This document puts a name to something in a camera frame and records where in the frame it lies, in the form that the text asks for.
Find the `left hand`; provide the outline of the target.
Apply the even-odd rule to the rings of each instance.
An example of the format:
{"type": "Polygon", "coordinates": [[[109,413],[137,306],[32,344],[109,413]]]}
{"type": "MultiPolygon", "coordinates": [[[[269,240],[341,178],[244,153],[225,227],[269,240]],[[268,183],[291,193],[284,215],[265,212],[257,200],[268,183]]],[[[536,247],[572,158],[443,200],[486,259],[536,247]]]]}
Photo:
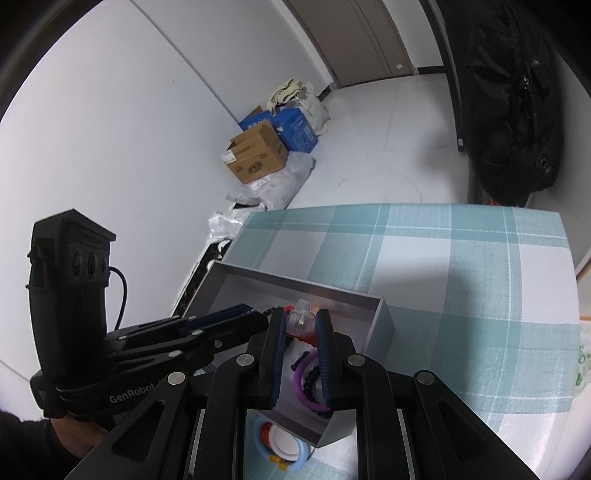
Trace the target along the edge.
{"type": "Polygon", "coordinates": [[[80,422],[71,416],[51,418],[50,423],[61,445],[77,458],[86,456],[108,434],[95,423],[80,422]]]}

